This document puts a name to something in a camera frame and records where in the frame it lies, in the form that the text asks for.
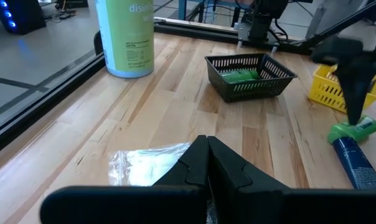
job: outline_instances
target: plastic bag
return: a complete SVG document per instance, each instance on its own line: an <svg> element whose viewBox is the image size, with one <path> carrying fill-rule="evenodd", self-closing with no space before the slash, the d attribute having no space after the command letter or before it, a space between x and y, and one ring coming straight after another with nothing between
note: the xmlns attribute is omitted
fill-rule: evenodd
<svg viewBox="0 0 376 224"><path fill-rule="evenodd" d="M152 186L178 161L190 143L157 149L117 151L111 155L108 177L111 185Z"/></svg>

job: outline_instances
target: computer tower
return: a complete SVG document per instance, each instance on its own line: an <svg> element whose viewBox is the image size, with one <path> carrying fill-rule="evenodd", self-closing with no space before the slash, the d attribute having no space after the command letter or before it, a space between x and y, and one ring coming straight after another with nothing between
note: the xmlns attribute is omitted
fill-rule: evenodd
<svg viewBox="0 0 376 224"><path fill-rule="evenodd" d="M0 0L0 20L13 34L24 35L46 26L37 0Z"/></svg>

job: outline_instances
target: blue cylindrical can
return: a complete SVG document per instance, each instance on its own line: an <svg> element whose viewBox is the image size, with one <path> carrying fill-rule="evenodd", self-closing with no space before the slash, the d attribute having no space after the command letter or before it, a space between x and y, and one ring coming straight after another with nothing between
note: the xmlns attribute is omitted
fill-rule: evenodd
<svg viewBox="0 0 376 224"><path fill-rule="evenodd" d="M355 189L376 189L376 171L354 139L336 139L333 147Z"/></svg>

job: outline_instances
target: wooden table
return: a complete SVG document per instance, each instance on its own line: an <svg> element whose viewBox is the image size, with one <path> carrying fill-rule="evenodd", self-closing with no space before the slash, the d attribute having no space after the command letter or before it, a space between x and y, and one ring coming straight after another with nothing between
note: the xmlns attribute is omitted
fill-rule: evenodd
<svg viewBox="0 0 376 224"><path fill-rule="evenodd" d="M344 114L307 99L306 57L276 53L296 72L282 95L226 104L207 78L206 55L257 52L156 34L153 74L134 80L100 70L0 152L0 223L39 223L46 195L68 185L108 185L109 154L214 135L295 188L351 188L326 141ZM376 119L376 103L367 111ZM376 134L361 145L376 170Z"/></svg>

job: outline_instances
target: yellow basket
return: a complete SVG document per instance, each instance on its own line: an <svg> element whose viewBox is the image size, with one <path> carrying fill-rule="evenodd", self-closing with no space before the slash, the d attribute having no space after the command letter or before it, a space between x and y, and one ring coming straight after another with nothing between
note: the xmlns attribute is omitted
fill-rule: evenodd
<svg viewBox="0 0 376 224"><path fill-rule="evenodd" d="M336 66L320 65L318 67L314 73L313 85L308 93L308 98L346 113L342 89L340 88L337 77L332 74L335 69ZM368 108L375 100L376 83L372 91L368 93L365 98L364 109Z"/></svg>

